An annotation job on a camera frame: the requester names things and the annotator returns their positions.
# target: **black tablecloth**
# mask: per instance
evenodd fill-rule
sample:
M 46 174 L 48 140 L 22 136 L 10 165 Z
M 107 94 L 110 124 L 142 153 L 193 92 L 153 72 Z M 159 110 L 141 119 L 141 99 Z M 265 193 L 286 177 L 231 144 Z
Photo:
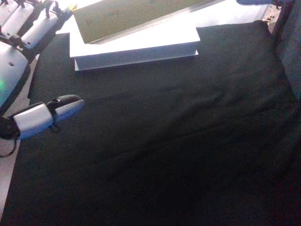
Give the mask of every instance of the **black tablecloth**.
M 283 225 L 300 220 L 299 104 L 264 22 L 198 28 L 199 56 L 74 71 L 69 35 L 31 103 L 86 101 L 21 143 L 4 225 Z

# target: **robotic arm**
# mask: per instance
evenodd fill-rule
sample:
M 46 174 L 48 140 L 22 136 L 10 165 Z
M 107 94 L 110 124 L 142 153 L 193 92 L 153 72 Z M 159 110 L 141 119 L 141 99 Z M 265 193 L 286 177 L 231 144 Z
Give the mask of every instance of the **robotic arm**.
M 58 97 L 49 103 L 31 105 L 8 118 L 0 117 L 0 138 L 25 139 L 54 126 L 70 117 L 84 106 L 84 100 L 76 95 Z

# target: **white cardboard box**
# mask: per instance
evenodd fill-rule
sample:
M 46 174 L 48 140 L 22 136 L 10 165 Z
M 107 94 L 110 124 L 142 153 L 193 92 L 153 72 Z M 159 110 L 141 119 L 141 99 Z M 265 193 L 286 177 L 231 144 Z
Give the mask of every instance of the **white cardboard box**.
M 70 57 L 75 70 L 89 70 L 118 65 L 165 60 L 197 55 L 200 41 L 195 23 L 182 15 L 154 27 L 97 45 L 85 44 L 75 19 L 70 29 Z

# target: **black cable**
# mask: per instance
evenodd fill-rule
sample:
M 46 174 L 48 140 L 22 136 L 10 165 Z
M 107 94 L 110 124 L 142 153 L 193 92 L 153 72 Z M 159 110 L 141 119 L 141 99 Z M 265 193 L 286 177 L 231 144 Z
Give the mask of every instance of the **black cable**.
M 15 150 L 17 148 L 17 140 L 18 140 L 18 137 L 15 137 L 13 150 L 10 153 L 5 154 L 5 155 L 0 154 L 0 158 L 7 158 L 7 157 L 11 156 L 15 152 Z

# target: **black fabric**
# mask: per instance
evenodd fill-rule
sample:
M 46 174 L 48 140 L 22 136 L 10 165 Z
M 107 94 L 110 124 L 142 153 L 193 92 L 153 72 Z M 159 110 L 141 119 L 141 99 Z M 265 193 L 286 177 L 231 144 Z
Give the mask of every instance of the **black fabric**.
M 31 103 L 77 94 L 86 106 L 21 143 L 2 223 L 298 222 L 300 110 L 266 24 L 198 33 L 198 57 L 85 73 L 57 35 Z

